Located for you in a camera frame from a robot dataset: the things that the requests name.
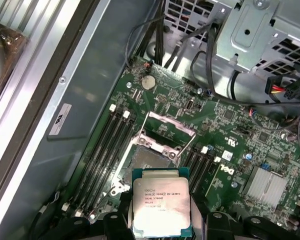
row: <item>red wire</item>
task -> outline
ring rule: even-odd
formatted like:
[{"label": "red wire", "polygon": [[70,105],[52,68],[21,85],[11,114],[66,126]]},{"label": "red wire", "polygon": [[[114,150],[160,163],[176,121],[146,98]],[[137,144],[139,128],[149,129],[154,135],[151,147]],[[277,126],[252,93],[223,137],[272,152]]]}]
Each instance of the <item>red wire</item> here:
[{"label": "red wire", "polygon": [[276,91],[281,91],[281,92],[283,92],[283,91],[285,91],[285,89],[283,88],[283,87],[280,87],[280,86],[272,86],[272,89],[273,90],[276,90]]}]

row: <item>label sticker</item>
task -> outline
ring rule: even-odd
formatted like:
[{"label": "label sticker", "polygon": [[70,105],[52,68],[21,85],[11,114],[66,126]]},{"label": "label sticker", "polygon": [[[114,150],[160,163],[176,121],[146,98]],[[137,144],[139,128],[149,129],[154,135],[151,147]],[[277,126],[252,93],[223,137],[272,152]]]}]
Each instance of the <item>label sticker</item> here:
[{"label": "label sticker", "polygon": [[224,152],[222,154],[222,158],[227,161],[231,161],[232,156],[233,156],[233,153],[229,152],[227,150],[224,150]]},{"label": "label sticker", "polygon": [[70,109],[71,109],[72,105],[71,104],[67,104],[67,103],[64,103],[58,116],[56,117],[56,120],[54,121],[54,124],[51,128],[51,131],[49,133],[49,135],[58,135],[61,128],[62,128],[62,125],[64,124],[67,116],[68,116],[68,113],[70,112]]}]

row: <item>aluminum heatsink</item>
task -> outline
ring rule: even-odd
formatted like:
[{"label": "aluminum heatsink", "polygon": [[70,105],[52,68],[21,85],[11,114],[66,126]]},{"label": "aluminum heatsink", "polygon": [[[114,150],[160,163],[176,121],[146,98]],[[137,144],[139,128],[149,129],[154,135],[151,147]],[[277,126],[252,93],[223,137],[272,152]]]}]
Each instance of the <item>aluminum heatsink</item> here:
[{"label": "aluminum heatsink", "polygon": [[255,166],[243,193],[250,198],[275,208],[286,188],[287,180]]}]

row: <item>green circuit board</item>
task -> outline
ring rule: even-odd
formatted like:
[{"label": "green circuit board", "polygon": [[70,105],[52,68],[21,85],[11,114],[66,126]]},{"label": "green circuit board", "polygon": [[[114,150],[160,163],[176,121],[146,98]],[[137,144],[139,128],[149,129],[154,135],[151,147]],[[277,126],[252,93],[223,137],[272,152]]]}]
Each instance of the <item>green circuit board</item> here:
[{"label": "green circuit board", "polygon": [[[145,60],[138,58],[134,64],[138,66],[144,63]],[[155,86],[151,90],[142,87],[142,78],[146,75],[155,78]],[[147,113],[152,111],[175,119],[196,132],[196,138],[181,155],[179,166],[187,166],[186,162],[194,149],[199,154],[198,151],[203,147],[207,147],[213,152],[213,158],[218,159],[213,160],[209,169],[194,183],[194,190],[207,198],[208,207],[212,211],[228,212],[234,206],[240,206],[251,215],[269,218],[286,227],[285,219],[294,212],[300,197],[300,147],[295,140],[286,140],[287,136],[294,133],[289,130],[260,130],[251,121],[247,107],[220,102],[197,90],[187,79],[161,66],[153,65],[150,70],[146,67],[138,67],[132,71],[126,69],[68,184],[63,202],[70,202],[74,209],[81,208],[85,212],[98,208],[100,213],[116,210],[120,194],[108,194],[112,178],[129,141],[142,128]],[[113,119],[110,116],[114,113],[109,109],[113,105],[120,108],[122,113],[128,111],[131,120],[111,123]],[[264,127],[278,126],[277,122],[267,117],[257,114],[255,118]],[[144,129],[154,139],[173,147],[184,147],[190,140],[189,136],[174,126],[153,119],[146,122]],[[101,136],[105,136],[106,131],[112,133],[102,140]],[[131,149],[119,178],[128,171],[136,151],[136,147]],[[247,154],[251,154],[252,159],[247,160]],[[167,166],[168,164],[174,165],[173,162],[167,162]],[[196,168],[194,164],[196,163],[190,166],[190,177],[191,167],[193,171]],[[278,204],[279,211],[261,201],[245,197],[243,189],[255,166],[275,172],[287,180]]]}]

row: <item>plastic wrap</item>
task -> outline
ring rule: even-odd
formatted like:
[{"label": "plastic wrap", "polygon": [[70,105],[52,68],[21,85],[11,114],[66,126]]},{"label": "plastic wrap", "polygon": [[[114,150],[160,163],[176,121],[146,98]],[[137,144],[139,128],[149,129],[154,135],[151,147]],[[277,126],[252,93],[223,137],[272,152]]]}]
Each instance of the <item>plastic wrap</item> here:
[{"label": "plastic wrap", "polygon": [[25,36],[0,24],[0,95],[26,44]]}]

